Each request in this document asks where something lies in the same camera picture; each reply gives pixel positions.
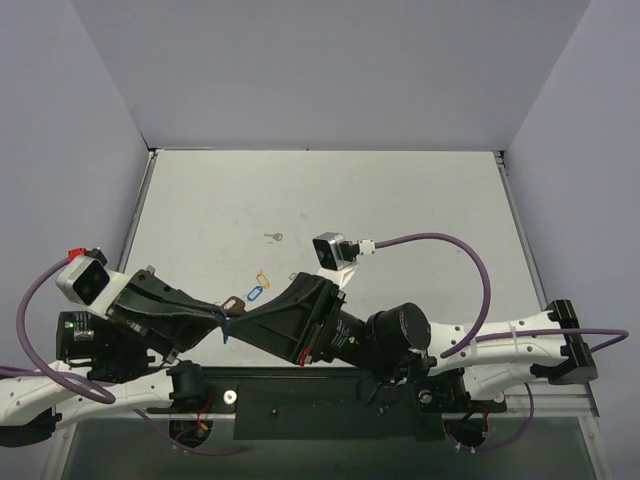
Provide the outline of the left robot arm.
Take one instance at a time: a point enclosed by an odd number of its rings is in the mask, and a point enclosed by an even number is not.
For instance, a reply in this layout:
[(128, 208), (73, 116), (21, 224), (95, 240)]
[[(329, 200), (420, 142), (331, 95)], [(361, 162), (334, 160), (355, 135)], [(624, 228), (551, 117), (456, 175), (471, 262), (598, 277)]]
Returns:
[(125, 383), (107, 386), (88, 378), (84, 366), (64, 361), (49, 365), (32, 348), (26, 334), (26, 309), (36, 291), (58, 270), (61, 261), (46, 270), (24, 294), (16, 315), (19, 341), (36, 368), (1, 368), (1, 446), (21, 448), (44, 442), (72, 424), (109, 412), (132, 410), (147, 421), (153, 408), (177, 408), (201, 416), (213, 397), (195, 380), (195, 368), (182, 362)]

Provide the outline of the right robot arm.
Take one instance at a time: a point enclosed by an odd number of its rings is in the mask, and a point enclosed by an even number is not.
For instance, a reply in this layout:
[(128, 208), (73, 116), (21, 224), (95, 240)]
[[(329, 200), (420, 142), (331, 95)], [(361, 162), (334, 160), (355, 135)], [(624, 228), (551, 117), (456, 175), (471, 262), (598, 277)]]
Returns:
[(224, 333), (291, 364), (339, 360), (381, 383), (447, 383), (449, 402), (468, 409), (537, 378), (584, 384), (597, 376), (573, 306), (556, 301), (518, 320), (447, 325), (408, 302), (359, 319), (345, 311), (354, 272), (300, 273), (286, 290), (248, 312), (231, 314)]

